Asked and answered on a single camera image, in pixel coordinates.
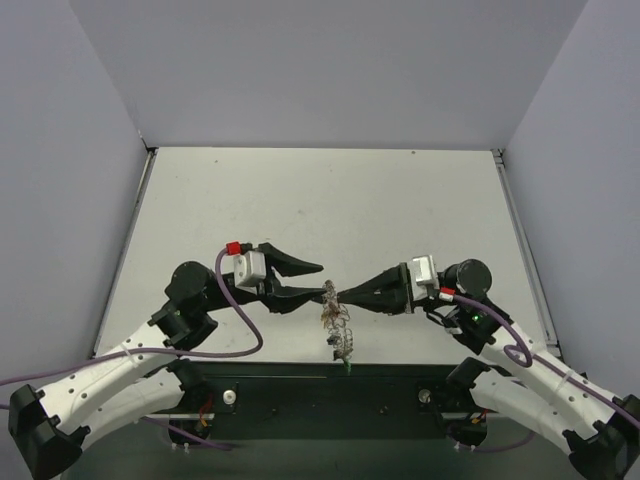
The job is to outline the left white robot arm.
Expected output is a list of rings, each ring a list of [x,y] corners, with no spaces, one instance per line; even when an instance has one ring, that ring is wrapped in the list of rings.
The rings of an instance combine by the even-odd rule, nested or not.
[[[95,441],[143,416],[199,408],[210,388],[189,359],[218,326],[211,312],[259,302],[286,314],[325,292],[282,285],[283,277],[323,268],[270,243],[232,242],[216,259],[226,257],[230,273],[197,261],[179,265],[166,303],[106,354],[49,373],[41,387],[32,386],[34,375],[13,379],[8,431],[33,478],[57,477]]]

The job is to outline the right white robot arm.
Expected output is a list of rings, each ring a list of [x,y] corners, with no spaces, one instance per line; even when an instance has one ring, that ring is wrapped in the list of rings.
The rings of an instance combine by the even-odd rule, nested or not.
[[[499,413],[557,446],[585,479],[622,479],[639,458],[639,399],[577,373],[534,341],[488,296],[492,274],[478,259],[438,270],[415,257],[337,299],[398,315],[447,306],[443,329],[471,351],[449,376],[481,409]]]

